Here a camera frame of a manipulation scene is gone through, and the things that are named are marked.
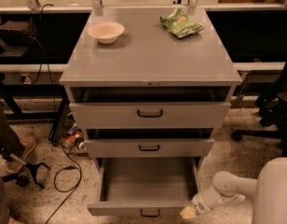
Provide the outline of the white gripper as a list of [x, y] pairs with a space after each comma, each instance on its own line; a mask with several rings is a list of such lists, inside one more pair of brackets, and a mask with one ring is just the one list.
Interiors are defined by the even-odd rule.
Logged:
[[216, 189], [205, 189], [197, 193], [192, 199], [192, 205], [188, 205], [181, 212], [182, 219], [195, 218], [197, 214], [203, 215], [211, 212], [213, 209], [220, 206], [229, 206], [240, 204], [245, 200], [245, 197], [240, 194], [225, 196]]

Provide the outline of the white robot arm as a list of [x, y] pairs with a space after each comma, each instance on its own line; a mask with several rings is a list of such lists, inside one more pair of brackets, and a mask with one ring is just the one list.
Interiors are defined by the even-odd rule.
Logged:
[[269, 161], [256, 179], [216, 173], [212, 184], [199, 191], [180, 216], [194, 218], [219, 206], [242, 203], [246, 197], [253, 199], [252, 224], [287, 224], [287, 158]]

